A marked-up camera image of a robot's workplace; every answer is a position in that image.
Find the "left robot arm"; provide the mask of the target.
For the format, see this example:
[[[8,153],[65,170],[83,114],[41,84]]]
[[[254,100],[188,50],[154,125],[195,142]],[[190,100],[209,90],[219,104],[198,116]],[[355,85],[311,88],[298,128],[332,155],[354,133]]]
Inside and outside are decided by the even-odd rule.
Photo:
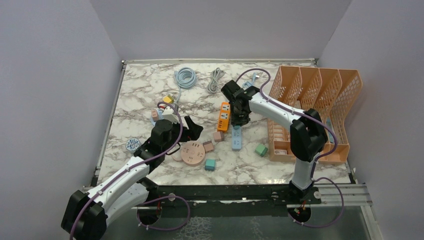
[[[178,120],[158,120],[150,137],[120,170],[87,192],[77,190],[70,196],[60,224],[70,239],[99,240],[129,208],[155,203],[157,191],[139,181],[156,169],[176,145],[199,139],[204,128],[189,116],[184,120],[184,125]]]

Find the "green plug adapter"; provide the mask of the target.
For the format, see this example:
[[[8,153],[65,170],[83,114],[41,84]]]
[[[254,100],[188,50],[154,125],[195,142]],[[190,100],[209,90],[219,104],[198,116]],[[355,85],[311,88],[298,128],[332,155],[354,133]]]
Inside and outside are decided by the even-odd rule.
[[[259,155],[260,157],[264,157],[266,153],[268,152],[268,148],[264,144],[259,144],[254,152]]]

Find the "pink plug adapter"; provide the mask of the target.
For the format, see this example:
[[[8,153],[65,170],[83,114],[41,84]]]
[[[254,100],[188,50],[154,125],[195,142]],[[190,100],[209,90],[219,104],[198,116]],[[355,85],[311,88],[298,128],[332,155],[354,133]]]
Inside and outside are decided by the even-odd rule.
[[[158,120],[160,120],[160,115],[156,109],[151,110],[151,120],[153,122],[157,122]]]
[[[211,140],[204,142],[202,145],[205,153],[212,152],[215,149],[214,144]]]
[[[224,133],[222,131],[214,132],[213,139],[216,143],[222,142],[224,140]]]

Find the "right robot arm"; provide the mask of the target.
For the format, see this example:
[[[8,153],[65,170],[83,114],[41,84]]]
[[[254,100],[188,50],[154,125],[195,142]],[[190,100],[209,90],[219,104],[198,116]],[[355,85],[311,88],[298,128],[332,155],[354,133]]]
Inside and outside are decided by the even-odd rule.
[[[289,131],[290,150],[296,160],[288,196],[296,204],[306,200],[314,184],[315,162],[328,141],[320,114],[313,108],[304,111],[278,102],[255,86],[243,89],[234,80],[227,82],[221,92],[230,104],[232,126],[246,125],[250,113],[256,113]]]

